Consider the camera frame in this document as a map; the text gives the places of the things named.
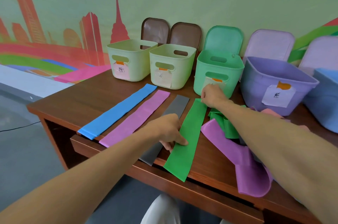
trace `black cable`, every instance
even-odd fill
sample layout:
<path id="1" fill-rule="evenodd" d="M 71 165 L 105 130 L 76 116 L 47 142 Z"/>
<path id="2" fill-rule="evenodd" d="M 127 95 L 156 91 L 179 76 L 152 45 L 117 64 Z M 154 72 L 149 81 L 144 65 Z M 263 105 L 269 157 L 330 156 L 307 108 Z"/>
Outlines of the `black cable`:
<path id="1" fill-rule="evenodd" d="M 12 128 L 12 129 L 10 129 L 10 130 L 3 130 L 3 131 L 12 131 L 12 130 L 16 130 L 16 129 L 18 129 L 18 128 L 25 128 L 25 127 L 31 126 L 31 125 L 33 125 L 33 124 L 29 124 L 29 125 L 22 126 L 22 127 L 17 127 L 17 128 Z"/>

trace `open drawer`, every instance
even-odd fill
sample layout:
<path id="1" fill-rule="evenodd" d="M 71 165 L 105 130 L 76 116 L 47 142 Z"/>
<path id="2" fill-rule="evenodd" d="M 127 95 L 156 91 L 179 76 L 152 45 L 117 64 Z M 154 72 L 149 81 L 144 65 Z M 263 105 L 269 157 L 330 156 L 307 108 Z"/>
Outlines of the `open drawer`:
<path id="1" fill-rule="evenodd" d="M 92 157 L 105 149 L 104 146 L 78 135 L 74 135 L 70 139 L 74 150 L 86 157 Z M 126 172 L 126 175 L 231 223 L 264 223 L 263 213 L 261 211 L 193 182 L 182 182 L 174 175 L 160 169 L 160 167 L 149 166 L 141 161 L 137 161 Z"/>

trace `white paper label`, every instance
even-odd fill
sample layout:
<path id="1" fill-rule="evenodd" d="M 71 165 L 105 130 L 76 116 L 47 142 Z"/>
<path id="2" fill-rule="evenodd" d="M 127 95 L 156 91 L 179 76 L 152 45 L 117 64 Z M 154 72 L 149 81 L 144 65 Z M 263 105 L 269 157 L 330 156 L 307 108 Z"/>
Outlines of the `white paper label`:
<path id="1" fill-rule="evenodd" d="M 155 82 L 165 88 L 171 88 L 172 73 L 169 70 L 157 69 L 154 73 Z"/>
<path id="2" fill-rule="evenodd" d="M 264 94 L 262 103 L 267 106 L 288 107 L 296 90 L 291 87 L 288 90 L 277 88 L 277 85 L 270 85 Z"/>
<path id="3" fill-rule="evenodd" d="M 114 69 L 115 78 L 122 80 L 130 80 L 129 77 L 129 67 L 126 63 L 117 64 L 116 62 L 112 65 Z"/>
<path id="4" fill-rule="evenodd" d="M 210 78 L 210 77 L 205 77 L 205 80 L 204 80 L 204 83 L 203 83 L 203 86 L 202 86 L 202 89 L 208 85 L 208 84 L 217 84 L 221 90 L 224 91 L 225 87 L 226 87 L 226 83 L 224 81 L 221 81 L 221 80 L 214 80 L 213 78 Z"/>

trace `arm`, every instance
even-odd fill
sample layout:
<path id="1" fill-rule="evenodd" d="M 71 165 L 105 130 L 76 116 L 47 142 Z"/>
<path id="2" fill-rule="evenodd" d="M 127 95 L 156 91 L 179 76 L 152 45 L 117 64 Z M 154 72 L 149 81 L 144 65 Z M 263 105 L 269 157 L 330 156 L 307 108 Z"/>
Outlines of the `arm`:
<path id="1" fill-rule="evenodd" d="M 278 183 L 325 224 L 338 223 L 338 148 L 312 132 L 226 99 L 207 85 L 202 102 L 221 111 Z"/>
<path id="2" fill-rule="evenodd" d="M 149 122 L 131 136 L 55 177 L 0 213 L 0 223 L 85 223 L 122 175 L 144 151 L 161 142 L 188 142 L 176 114 Z"/>

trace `brown lid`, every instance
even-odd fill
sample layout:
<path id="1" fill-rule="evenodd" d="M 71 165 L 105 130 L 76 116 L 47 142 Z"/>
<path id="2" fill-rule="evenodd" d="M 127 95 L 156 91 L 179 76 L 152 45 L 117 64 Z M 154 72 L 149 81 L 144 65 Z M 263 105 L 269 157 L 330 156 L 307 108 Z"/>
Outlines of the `brown lid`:
<path id="1" fill-rule="evenodd" d="M 197 24 L 179 22 L 171 27 L 168 43 L 193 47 L 198 50 L 201 37 L 202 30 Z"/>
<path id="2" fill-rule="evenodd" d="M 166 44 L 169 36 L 169 24 L 158 18 L 146 18 L 142 23 L 141 39 Z"/>

